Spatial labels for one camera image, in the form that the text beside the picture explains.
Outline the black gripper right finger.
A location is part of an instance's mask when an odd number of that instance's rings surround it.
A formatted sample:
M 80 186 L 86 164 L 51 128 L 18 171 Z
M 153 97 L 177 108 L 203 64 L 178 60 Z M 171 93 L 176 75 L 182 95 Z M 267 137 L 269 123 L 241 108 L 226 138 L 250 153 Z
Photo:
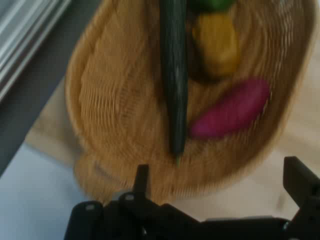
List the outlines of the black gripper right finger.
M 296 225 L 320 223 L 320 178 L 296 156 L 284 158 L 283 187 L 299 207 Z

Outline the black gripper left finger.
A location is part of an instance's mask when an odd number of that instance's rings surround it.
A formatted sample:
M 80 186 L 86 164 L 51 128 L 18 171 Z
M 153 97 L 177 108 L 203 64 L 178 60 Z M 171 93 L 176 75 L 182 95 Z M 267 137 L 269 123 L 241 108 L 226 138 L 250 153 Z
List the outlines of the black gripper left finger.
M 122 225 L 142 225 L 161 216 L 161 207 L 147 198 L 149 166 L 137 167 L 132 191 L 123 193 L 118 201 L 119 219 Z

